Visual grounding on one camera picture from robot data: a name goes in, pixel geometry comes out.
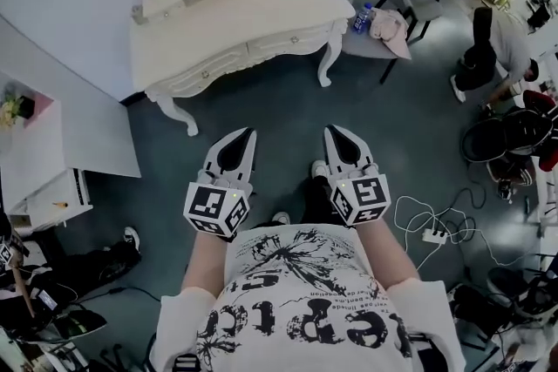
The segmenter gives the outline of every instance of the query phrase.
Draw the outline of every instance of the water bottle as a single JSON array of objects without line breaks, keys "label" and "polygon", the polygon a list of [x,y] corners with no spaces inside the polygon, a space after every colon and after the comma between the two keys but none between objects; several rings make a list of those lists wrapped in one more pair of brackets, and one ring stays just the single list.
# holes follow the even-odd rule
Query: water bottle
[{"label": "water bottle", "polygon": [[355,31],[357,34],[362,34],[368,28],[371,11],[372,5],[367,2],[358,12],[357,18],[352,25],[352,30]]}]

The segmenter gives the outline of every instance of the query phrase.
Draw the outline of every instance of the power strip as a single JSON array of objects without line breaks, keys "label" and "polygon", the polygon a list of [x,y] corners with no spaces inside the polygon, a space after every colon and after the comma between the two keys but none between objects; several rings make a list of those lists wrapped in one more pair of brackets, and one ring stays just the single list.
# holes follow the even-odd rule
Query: power strip
[{"label": "power strip", "polygon": [[435,243],[436,245],[444,245],[446,243],[447,233],[445,231],[435,231],[427,228],[422,233],[422,240],[424,242]]}]

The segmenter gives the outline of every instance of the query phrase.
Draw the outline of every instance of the drawer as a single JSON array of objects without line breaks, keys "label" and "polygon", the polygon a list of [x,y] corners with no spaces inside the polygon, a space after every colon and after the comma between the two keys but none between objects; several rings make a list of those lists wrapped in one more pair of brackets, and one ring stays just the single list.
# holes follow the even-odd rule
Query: drawer
[{"label": "drawer", "polygon": [[68,169],[27,199],[34,230],[46,229],[90,209],[84,174],[79,169]]},{"label": "drawer", "polygon": [[174,97],[191,97],[204,90],[219,76],[233,71],[248,59],[246,44],[222,51],[178,76],[157,84]]},{"label": "drawer", "polygon": [[248,42],[250,57],[283,53],[307,54],[319,49],[330,36],[333,23],[301,30],[286,31]]}]

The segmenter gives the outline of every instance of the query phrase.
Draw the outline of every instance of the white cable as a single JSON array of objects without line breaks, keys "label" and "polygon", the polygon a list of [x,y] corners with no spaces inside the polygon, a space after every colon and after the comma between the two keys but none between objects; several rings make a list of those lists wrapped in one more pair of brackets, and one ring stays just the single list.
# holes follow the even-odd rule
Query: white cable
[{"label": "white cable", "polygon": [[[428,207],[428,209],[430,211],[423,211],[422,213],[418,213],[415,214],[413,217],[411,217],[409,219],[409,222],[407,223],[406,227],[401,227],[398,224],[398,207],[399,207],[399,201],[402,199],[409,199],[414,201],[415,203],[418,203],[419,205],[422,206],[426,206]],[[444,224],[443,221],[441,221],[438,217],[444,213],[446,213],[447,211],[454,211],[455,213],[460,213],[463,216],[463,222],[465,222],[465,229],[458,229],[455,233],[450,233],[450,231],[447,229],[446,225]],[[428,215],[428,219],[426,219],[420,226],[411,229],[411,224],[412,222],[417,219],[420,216],[423,215]],[[498,265],[499,267],[508,267],[512,264],[514,264],[515,262],[517,262],[518,260],[523,259],[524,257],[528,256],[531,253],[531,250],[535,247],[535,245],[537,244],[537,240],[535,241],[535,243],[524,253],[522,254],[520,257],[518,257],[517,259],[508,262],[508,263],[501,263],[499,262],[493,254],[492,248],[490,247],[490,244],[488,243],[487,237],[485,236],[485,234],[482,232],[482,230],[478,229],[478,228],[470,228],[469,227],[469,223],[468,220],[469,218],[467,218],[467,216],[465,215],[465,213],[463,211],[460,211],[459,209],[455,209],[455,208],[447,208],[446,210],[442,211],[441,213],[434,213],[434,210],[432,209],[432,207],[430,205],[428,205],[427,203],[424,203],[420,200],[417,200],[409,195],[402,195],[398,198],[397,202],[395,203],[395,213],[393,215],[393,223],[394,225],[399,228],[400,230],[405,232],[405,252],[408,251],[409,249],[409,242],[407,239],[407,234],[408,233],[416,233],[418,231],[420,231],[421,229],[423,229],[426,225],[428,225],[428,222],[430,222],[430,220],[432,221],[432,229],[434,229],[436,227],[436,224],[439,223],[447,232],[447,235],[449,236],[450,242],[453,245],[457,245],[459,243],[461,243],[463,241],[463,239],[466,239],[469,236],[469,232],[477,232],[480,233],[480,236],[482,237],[483,241],[485,241],[485,244],[487,245],[488,248],[488,252],[490,254],[490,257],[492,258],[492,260],[494,261],[494,263],[496,265]],[[453,237],[456,235],[459,235],[461,233],[465,233],[465,236],[461,239],[461,240],[453,240]],[[431,253],[429,253],[422,262],[420,262],[420,265],[418,265],[417,270],[419,270],[425,263],[427,260],[429,260],[438,250],[440,250],[442,248],[443,244],[438,244],[438,246],[436,248],[434,248],[434,250],[432,250]]]}]

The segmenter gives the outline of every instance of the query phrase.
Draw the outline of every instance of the shoe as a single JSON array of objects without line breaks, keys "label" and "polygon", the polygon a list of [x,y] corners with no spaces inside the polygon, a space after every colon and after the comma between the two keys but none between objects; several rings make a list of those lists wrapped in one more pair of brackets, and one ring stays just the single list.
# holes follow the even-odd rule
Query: shoe
[{"label": "shoe", "polygon": [[124,228],[124,242],[129,243],[130,245],[134,245],[136,251],[140,252],[140,236],[138,232],[133,229],[132,227]]},{"label": "shoe", "polygon": [[462,67],[464,67],[464,68],[466,68],[466,69],[468,69],[468,70],[474,69],[474,65],[467,65],[467,63],[465,62],[465,58],[464,58],[464,57],[460,57],[460,58],[459,58],[459,64],[460,64]]},{"label": "shoe", "polygon": [[276,213],[276,215],[274,215],[271,218],[271,221],[272,222],[280,222],[280,223],[283,223],[284,225],[290,225],[290,217],[284,211],[280,211],[279,213]]},{"label": "shoe", "polygon": [[463,104],[465,103],[466,100],[466,96],[465,96],[465,92],[461,91],[460,89],[457,88],[457,85],[455,84],[455,76],[453,75],[450,78],[450,84],[452,85],[452,89],[453,89],[453,93],[455,94],[455,98],[457,98],[457,100]]},{"label": "shoe", "polygon": [[327,178],[330,176],[330,169],[326,165],[325,161],[323,161],[322,159],[317,159],[314,163],[312,163],[310,173],[312,174],[312,179],[315,179],[316,177]]}]

